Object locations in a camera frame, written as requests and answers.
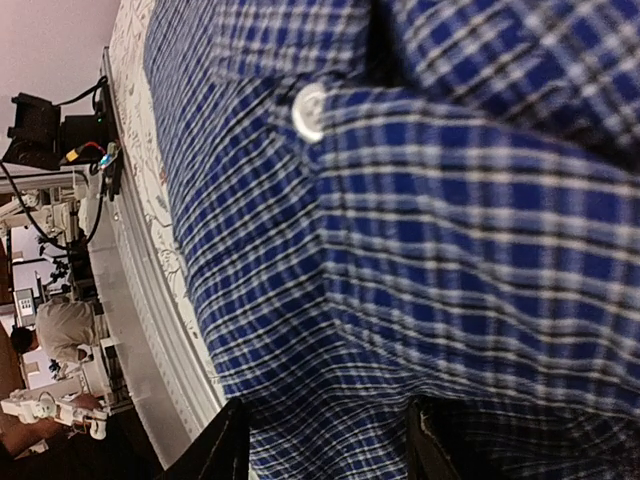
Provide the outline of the blue checkered button shirt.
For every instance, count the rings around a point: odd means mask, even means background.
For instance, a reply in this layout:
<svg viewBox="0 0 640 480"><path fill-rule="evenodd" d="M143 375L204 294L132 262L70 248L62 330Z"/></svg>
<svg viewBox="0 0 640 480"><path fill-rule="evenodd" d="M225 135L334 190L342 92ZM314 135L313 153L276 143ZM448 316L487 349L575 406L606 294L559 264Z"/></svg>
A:
<svg viewBox="0 0 640 480"><path fill-rule="evenodd" d="M144 69L189 299L250 462L639 475L635 1L159 1Z"/></svg>

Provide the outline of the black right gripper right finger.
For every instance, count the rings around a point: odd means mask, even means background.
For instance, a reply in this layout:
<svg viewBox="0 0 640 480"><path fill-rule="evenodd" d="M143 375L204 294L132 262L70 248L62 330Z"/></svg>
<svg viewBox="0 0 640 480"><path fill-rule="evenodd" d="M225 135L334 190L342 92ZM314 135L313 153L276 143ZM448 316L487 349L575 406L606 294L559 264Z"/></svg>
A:
<svg viewBox="0 0 640 480"><path fill-rule="evenodd" d="M406 409L407 478L460 480L450 435L437 404L412 397Z"/></svg>

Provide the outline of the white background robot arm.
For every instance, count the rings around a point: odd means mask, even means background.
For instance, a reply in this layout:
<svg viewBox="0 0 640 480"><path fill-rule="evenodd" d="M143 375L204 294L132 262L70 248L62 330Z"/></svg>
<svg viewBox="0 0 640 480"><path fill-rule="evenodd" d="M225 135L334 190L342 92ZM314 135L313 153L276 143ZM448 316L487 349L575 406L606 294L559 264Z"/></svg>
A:
<svg viewBox="0 0 640 480"><path fill-rule="evenodd" d="M106 437L104 409L83 409L48 391L17 390L1 402L4 413L25 425L52 419L66 426L87 425L92 438ZM286 441L271 453L260 454L258 470L267 479L460 479L462 467L446 450L429 419L409 412L408 445L384 447L364 434L330 440L321 437L309 445ZM249 412L233 399L167 470L164 479L248 479Z"/></svg>

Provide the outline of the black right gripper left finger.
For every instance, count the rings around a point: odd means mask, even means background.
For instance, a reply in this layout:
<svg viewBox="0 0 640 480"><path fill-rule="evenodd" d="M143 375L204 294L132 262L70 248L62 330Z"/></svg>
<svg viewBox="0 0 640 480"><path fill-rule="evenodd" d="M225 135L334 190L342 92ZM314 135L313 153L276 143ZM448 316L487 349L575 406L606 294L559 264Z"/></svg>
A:
<svg viewBox="0 0 640 480"><path fill-rule="evenodd" d="M186 449L156 479L248 480L249 409L239 398L230 399Z"/></svg>

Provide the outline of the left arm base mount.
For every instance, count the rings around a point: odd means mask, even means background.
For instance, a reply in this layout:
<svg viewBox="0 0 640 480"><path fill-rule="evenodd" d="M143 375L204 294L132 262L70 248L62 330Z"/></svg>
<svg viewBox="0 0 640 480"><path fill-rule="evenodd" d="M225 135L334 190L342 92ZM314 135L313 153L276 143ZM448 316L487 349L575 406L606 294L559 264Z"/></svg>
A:
<svg viewBox="0 0 640 480"><path fill-rule="evenodd" d="M122 144L106 76L76 97L53 103L19 93L11 98L14 124L7 128L6 167L29 167L59 174L66 167L87 166L106 175L109 199L120 193Z"/></svg>

